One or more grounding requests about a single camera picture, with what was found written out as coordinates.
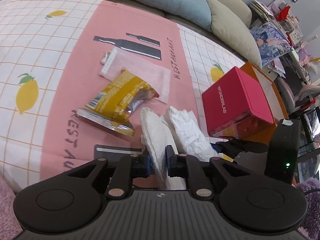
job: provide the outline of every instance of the red box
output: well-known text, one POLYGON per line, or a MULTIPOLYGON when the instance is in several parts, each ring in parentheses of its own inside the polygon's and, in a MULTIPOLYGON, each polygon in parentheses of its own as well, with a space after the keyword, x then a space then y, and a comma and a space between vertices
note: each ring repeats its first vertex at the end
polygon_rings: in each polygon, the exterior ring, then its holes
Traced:
POLYGON ((209 136, 245 138, 273 117, 259 82, 234 67, 202 93, 209 136))

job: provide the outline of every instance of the snack wrapper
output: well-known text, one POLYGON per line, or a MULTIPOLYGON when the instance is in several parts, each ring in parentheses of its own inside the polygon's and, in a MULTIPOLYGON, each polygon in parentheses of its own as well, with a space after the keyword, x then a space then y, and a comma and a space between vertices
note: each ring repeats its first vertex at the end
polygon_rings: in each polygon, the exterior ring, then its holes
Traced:
POLYGON ((145 101, 159 94, 141 78, 126 69, 121 70, 104 90, 77 114, 111 130, 133 136, 130 115, 145 101))

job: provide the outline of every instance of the plastic bag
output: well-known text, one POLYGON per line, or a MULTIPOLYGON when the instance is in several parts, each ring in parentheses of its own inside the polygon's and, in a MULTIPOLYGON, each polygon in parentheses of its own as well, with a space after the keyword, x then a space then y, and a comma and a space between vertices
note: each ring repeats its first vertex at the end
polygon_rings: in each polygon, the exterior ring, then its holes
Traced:
POLYGON ((159 101, 168 103, 171 70, 153 64, 130 52, 113 48, 101 70, 101 76, 108 80, 114 80, 119 75, 122 67, 125 67, 153 87, 159 94, 157 98, 159 101))

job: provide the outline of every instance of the chair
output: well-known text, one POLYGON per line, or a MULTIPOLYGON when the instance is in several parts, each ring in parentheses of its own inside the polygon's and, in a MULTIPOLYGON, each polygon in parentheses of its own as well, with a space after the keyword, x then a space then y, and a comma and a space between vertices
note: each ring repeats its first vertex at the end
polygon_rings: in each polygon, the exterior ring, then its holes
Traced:
POLYGON ((305 85, 301 88, 297 95, 294 95, 289 85, 284 81, 283 78, 278 77, 275 80, 275 83, 288 114, 297 111, 297 106, 302 106, 305 103, 309 103, 310 100, 308 97, 314 98, 320 94, 320 86, 305 85))

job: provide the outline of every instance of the cable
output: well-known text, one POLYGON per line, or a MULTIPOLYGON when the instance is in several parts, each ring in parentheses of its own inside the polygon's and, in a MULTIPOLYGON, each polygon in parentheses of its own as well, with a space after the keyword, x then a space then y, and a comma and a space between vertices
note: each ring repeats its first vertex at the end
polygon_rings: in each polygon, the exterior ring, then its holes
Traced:
POLYGON ((308 190, 307 192, 304 193, 304 195, 308 195, 310 193, 313 193, 313 192, 320 192, 320 188, 313 188, 311 190, 308 190))

